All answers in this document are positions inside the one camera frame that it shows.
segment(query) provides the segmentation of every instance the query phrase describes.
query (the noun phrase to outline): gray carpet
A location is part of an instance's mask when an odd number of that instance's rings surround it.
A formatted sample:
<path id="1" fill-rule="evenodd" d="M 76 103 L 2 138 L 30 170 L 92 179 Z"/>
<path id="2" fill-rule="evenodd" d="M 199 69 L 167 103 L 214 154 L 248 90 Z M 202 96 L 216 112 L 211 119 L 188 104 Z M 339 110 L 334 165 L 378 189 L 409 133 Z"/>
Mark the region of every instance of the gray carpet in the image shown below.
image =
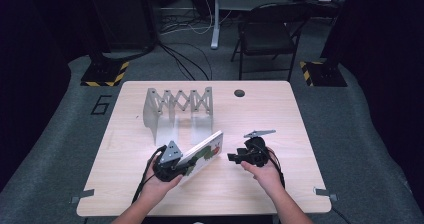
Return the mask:
<path id="1" fill-rule="evenodd" d="M 339 197 L 333 207 L 351 223 L 424 223 L 402 170 L 389 157 L 372 125 L 366 100 L 354 76 L 340 66 L 348 87 L 306 85 L 299 62 L 320 60 L 329 30 L 329 20 L 311 20 L 307 24 L 291 85 L 324 182 Z M 237 40 L 236 25 L 227 22 L 222 27 L 218 50 L 210 49 L 211 36 L 212 30 L 201 35 L 179 31 L 161 35 L 160 40 L 192 59 L 210 76 L 209 62 L 213 80 L 238 79 L 238 62 L 229 61 Z M 208 62 L 191 45 L 202 50 Z M 80 78 L 89 64 L 88 57 L 69 63 L 72 79 L 65 97 L 33 150 L 0 194 L 0 223 L 108 223 L 113 219 L 85 220 L 76 214 L 77 204 L 69 203 L 84 188 L 121 87 L 80 86 Z M 196 80 L 205 79 L 193 65 L 185 65 Z M 246 78 L 284 79 L 285 76 L 253 74 Z M 123 78 L 129 80 L 186 80 L 186 77 L 173 58 L 156 47 L 130 62 Z M 110 103 L 106 114 L 90 115 L 101 95 L 111 95 L 102 99 Z M 315 223 L 346 223 L 335 211 L 310 217 Z"/>

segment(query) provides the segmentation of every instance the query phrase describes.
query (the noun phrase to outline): round hole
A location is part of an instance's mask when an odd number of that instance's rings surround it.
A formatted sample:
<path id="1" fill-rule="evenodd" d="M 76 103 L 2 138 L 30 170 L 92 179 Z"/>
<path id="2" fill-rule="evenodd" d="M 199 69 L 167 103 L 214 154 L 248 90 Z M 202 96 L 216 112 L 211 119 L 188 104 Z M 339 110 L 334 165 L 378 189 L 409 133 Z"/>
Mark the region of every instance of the round hole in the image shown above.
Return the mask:
<path id="1" fill-rule="evenodd" d="M 245 92 L 243 90 L 237 89 L 234 91 L 234 95 L 236 95 L 236 97 L 244 97 Z"/>

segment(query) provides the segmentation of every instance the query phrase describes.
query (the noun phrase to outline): wooden table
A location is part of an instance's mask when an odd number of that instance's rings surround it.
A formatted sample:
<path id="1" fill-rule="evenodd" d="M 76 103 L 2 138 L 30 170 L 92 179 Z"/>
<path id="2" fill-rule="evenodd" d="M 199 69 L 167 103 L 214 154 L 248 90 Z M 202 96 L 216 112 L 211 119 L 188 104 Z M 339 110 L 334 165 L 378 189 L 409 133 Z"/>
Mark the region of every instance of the wooden table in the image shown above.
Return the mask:
<path id="1" fill-rule="evenodd" d="M 307 213 L 331 209 L 328 197 L 313 189 L 325 189 L 293 91 L 285 81 L 160 81 L 125 82 L 122 86 L 97 157 L 84 190 L 94 196 L 80 200 L 80 216 L 118 216 L 130 204 L 142 178 L 146 161 L 157 149 L 153 135 L 143 124 L 148 88 L 213 91 L 213 132 L 224 132 L 222 153 L 191 180 L 172 189 L 151 216 L 213 216 L 276 214 L 275 207 L 252 175 L 230 162 L 227 153 L 244 148 L 243 136 L 253 130 L 275 129 L 263 136 L 277 154 L 286 189 Z M 234 91 L 245 91 L 237 97 Z M 179 115 L 178 146 L 184 153 L 190 143 L 190 111 Z"/>

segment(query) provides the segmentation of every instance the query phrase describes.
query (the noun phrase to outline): desk leg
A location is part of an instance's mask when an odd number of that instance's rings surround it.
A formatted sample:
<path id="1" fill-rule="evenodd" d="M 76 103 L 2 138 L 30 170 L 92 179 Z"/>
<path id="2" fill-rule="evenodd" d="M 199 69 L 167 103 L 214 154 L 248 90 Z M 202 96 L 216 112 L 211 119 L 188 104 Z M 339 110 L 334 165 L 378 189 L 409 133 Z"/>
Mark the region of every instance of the desk leg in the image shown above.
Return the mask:
<path id="1" fill-rule="evenodd" d="M 272 215 L 272 224 L 281 224 L 280 218 L 278 218 L 278 215 Z"/>
<path id="2" fill-rule="evenodd" d="M 219 0 L 215 0 L 215 16 L 214 16 L 214 26 L 213 26 L 213 34 L 212 34 L 212 43 L 211 49 L 218 49 L 218 41 L 219 41 Z"/>

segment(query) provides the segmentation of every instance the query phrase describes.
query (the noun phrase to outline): person's left hand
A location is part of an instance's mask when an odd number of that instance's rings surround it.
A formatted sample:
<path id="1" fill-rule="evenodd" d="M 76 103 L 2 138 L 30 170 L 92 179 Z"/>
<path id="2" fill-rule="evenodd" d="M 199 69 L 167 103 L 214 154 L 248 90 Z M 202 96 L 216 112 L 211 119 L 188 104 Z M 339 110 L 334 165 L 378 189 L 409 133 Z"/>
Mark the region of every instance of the person's left hand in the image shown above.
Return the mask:
<path id="1" fill-rule="evenodd" d="M 158 156 L 155 156 L 150 163 L 146 173 L 147 182 L 143 186 L 139 199 L 142 198 L 153 206 L 156 206 L 168 193 L 169 190 L 178 185 L 183 178 L 183 175 L 178 175 L 170 182 L 163 182 L 154 176 L 153 165 Z"/>

